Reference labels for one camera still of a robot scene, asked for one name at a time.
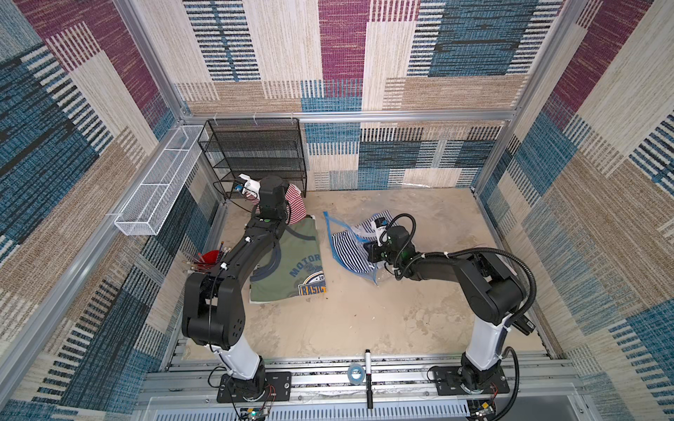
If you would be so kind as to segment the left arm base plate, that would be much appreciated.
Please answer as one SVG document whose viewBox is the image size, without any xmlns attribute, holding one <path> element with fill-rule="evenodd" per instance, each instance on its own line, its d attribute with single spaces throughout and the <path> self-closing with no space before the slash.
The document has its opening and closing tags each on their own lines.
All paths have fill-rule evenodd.
<svg viewBox="0 0 674 421">
<path fill-rule="evenodd" d="M 292 374 L 289 371 L 256 375 L 252 380 L 240 380 L 222 375 L 216 397 L 217 403 L 288 402 L 291 395 Z"/>
</svg>

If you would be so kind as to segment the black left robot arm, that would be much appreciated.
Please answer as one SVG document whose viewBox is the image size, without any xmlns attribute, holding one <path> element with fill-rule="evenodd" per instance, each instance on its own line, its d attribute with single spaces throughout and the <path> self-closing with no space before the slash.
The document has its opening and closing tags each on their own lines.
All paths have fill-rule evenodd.
<svg viewBox="0 0 674 421">
<path fill-rule="evenodd" d="M 189 275 L 184 286 L 182 333 L 210 349 L 226 369 L 221 386 L 227 402 L 257 400 L 267 389 L 263 358 L 244 337 L 242 288 L 281 240 L 290 219 L 289 187 L 279 176 L 264 177 L 242 239 L 209 272 Z"/>
</svg>

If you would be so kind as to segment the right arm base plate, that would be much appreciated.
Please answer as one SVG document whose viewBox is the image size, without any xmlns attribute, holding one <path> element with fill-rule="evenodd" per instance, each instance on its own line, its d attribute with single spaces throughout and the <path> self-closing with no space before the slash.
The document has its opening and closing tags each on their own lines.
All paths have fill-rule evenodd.
<svg viewBox="0 0 674 421">
<path fill-rule="evenodd" d="M 507 377 L 498 363 L 480 371 L 471 365 L 433 366 L 427 372 L 428 380 L 439 396 L 506 395 L 511 391 Z"/>
</svg>

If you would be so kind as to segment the clear vacuum bag blue zip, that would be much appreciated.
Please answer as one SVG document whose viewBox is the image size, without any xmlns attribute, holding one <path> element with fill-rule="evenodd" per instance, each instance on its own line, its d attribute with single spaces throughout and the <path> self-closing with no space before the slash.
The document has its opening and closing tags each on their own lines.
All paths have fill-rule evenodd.
<svg viewBox="0 0 674 421">
<path fill-rule="evenodd" d="M 412 239 L 416 219 L 408 213 L 393 217 L 387 210 L 373 214 L 358 225 L 350 226 L 324 212 L 333 258 L 342 268 L 377 282 L 381 268 L 400 278 L 407 262 L 414 256 Z"/>
</svg>

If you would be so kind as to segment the green patterned garment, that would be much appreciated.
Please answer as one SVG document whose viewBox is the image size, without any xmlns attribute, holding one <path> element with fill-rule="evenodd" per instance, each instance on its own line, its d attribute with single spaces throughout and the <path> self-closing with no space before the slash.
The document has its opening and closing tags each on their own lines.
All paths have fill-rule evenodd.
<svg viewBox="0 0 674 421">
<path fill-rule="evenodd" d="M 249 277 L 249 301 L 271 303 L 328 291 L 315 218 L 286 228 L 279 243 Z"/>
</svg>

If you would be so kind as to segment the red white striped tank top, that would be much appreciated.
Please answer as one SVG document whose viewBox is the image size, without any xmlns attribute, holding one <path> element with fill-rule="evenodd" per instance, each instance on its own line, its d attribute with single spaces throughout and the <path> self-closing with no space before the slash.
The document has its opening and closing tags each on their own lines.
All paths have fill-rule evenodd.
<svg viewBox="0 0 674 421">
<path fill-rule="evenodd" d="M 288 191 L 285 194 L 285 200 L 288 202 L 286 207 L 290 211 L 290 218 L 287 222 L 288 225 L 292 226 L 297 224 L 307 215 L 304 198 L 302 196 L 301 190 L 295 184 L 290 184 Z"/>
</svg>

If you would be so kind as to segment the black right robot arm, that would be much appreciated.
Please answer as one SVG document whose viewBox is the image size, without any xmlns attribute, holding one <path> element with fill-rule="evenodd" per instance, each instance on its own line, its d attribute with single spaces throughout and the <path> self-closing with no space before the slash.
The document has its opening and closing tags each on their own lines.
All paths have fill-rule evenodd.
<svg viewBox="0 0 674 421">
<path fill-rule="evenodd" d="M 364 245 L 369 262 L 393 266 L 398 278 L 456 282 L 475 315 L 461 364 L 432 370 L 438 393 L 480 394 L 490 392 L 492 386 L 507 392 L 501 369 L 507 333 L 512 328 L 525 335 L 535 331 L 526 316 L 536 295 L 533 272 L 516 256 L 492 247 L 421 253 L 403 226 L 388 227 L 382 235 L 382 240 Z"/>
</svg>

